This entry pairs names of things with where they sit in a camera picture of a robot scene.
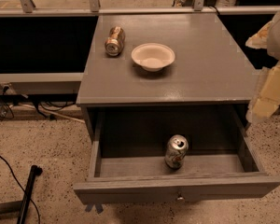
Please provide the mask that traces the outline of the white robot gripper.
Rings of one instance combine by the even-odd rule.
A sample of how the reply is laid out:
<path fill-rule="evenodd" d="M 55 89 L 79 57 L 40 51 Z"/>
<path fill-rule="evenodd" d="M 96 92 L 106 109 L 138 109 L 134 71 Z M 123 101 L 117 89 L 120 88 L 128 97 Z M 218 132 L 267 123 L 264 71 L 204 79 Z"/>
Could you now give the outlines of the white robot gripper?
<path fill-rule="evenodd" d="M 250 36 L 245 45 L 252 49 L 266 49 L 267 53 L 279 60 L 273 68 L 262 68 L 245 115 L 252 124 L 269 118 L 280 106 L 280 10 L 273 19 Z"/>

